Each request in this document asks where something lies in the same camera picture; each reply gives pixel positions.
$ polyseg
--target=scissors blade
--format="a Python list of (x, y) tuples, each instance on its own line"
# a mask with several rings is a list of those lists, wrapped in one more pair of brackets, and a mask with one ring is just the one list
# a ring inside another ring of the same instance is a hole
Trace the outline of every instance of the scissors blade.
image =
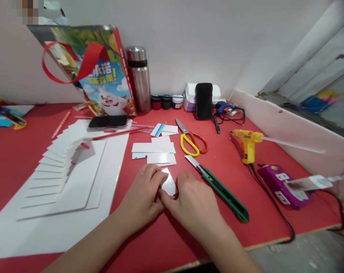
[(188, 130), (186, 129), (186, 127), (182, 124), (182, 122), (180, 122), (178, 119), (176, 119), (176, 123), (178, 125), (178, 127), (181, 129), (181, 131), (183, 133), (188, 133)]

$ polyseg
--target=red pencil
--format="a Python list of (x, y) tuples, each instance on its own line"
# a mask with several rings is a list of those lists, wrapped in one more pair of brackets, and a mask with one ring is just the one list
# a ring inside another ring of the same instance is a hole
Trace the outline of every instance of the red pencil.
[(135, 129), (130, 129), (130, 130), (126, 130), (126, 131), (123, 131), (123, 132), (118, 132), (118, 133), (114, 133), (114, 134), (110, 134), (110, 135), (106, 135), (106, 136), (98, 136), (98, 137), (95, 137), (93, 138), (92, 140), (99, 140), (99, 139), (102, 139), (102, 138), (106, 138), (106, 137), (112, 137), (112, 136), (115, 136), (115, 135), (122, 135), (122, 134), (125, 134), (125, 133), (130, 133), (130, 132), (134, 132), (134, 131), (139, 131), (139, 130), (144, 130), (144, 129), (147, 129), (148, 127), (140, 127), (140, 128), (135, 128)]
[(59, 131), (61, 130), (63, 124), (66, 122), (66, 119), (70, 115), (71, 112), (68, 112), (67, 115), (63, 118), (62, 122), (58, 125), (57, 129), (55, 130), (54, 134), (52, 135), (51, 139), (55, 138)]

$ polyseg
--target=purple power strip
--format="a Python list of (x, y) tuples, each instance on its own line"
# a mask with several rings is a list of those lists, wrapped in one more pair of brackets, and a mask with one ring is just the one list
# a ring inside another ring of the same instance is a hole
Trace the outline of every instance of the purple power strip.
[(284, 182), (294, 179), (280, 165), (266, 165), (258, 169), (258, 173), (282, 204), (298, 209), (313, 201), (310, 194), (304, 191), (292, 191), (285, 186)]

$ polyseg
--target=red paint jar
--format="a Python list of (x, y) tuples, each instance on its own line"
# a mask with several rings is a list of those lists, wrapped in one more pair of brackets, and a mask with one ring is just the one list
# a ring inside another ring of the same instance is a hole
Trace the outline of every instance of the red paint jar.
[(162, 108), (162, 98), (160, 96), (152, 96), (152, 108), (159, 110)]

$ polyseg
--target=blue paint jar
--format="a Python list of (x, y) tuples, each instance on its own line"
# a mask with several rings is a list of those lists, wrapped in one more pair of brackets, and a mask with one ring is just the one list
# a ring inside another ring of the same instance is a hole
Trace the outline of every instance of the blue paint jar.
[(183, 103), (182, 95), (173, 95), (172, 96), (172, 107), (173, 109), (181, 109)]

